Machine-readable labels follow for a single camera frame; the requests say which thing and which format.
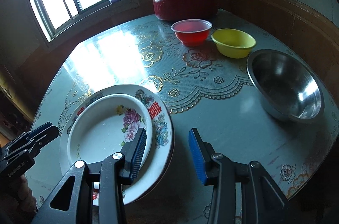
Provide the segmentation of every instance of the yellow bowl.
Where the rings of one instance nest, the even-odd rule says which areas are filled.
[[[246,57],[256,45],[251,35],[236,29],[215,30],[212,39],[221,54],[234,59]]]

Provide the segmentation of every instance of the silver screw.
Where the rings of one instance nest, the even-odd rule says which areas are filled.
[[[115,160],[118,160],[122,157],[122,153],[120,152],[116,152],[112,155],[112,158],[115,159]]]
[[[258,168],[258,167],[260,167],[260,163],[258,161],[252,161],[251,162],[251,167],[252,168]]]
[[[76,168],[82,168],[85,165],[85,162],[82,160],[79,160],[79,161],[76,161],[74,165]]]
[[[220,160],[221,158],[223,158],[224,156],[221,154],[221,153],[214,153],[213,155],[213,158],[216,159],[216,160]]]

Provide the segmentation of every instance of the white bowl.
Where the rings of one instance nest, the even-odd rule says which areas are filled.
[[[146,130],[147,141],[141,166],[152,143],[152,121],[147,108],[126,94],[112,94],[89,105],[75,121],[67,142],[68,162],[87,164],[104,160],[134,139],[139,127]]]

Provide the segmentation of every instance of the metal basin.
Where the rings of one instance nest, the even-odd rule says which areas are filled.
[[[247,59],[247,72],[263,108],[273,117],[312,123],[322,115],[324,98],[319,79],[290,55],[257,50]]]

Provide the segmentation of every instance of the table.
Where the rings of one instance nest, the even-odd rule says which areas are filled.
[[[276,49],[302,61],[275,37],[227,11],[219,10],[211,22],[212,32],[235,28],[249,33],[257,41],[254,50]],[[324,85],[325,110],[318,123],[276,121],[259,104],[246,59],[222,56],[210,37],[200,47],[185,47],[170,26],[149,15],[80,43],[50,84],[32,127],[50,121],[62,131],[73,110],[91,94],[115,84],[143,85],[166,104],[176,139],[160,183],[125,207],[130,223],[206,223],[212,188],[201,185],[195,174],[188,147],[192,127],[231,160],[260,161],[285,195],[294,196],[338,135],[339,110]],[[26,176],[41,206],[62,177],[59,139],[41,150]],[[240,200],[237,216],[240,221]]]

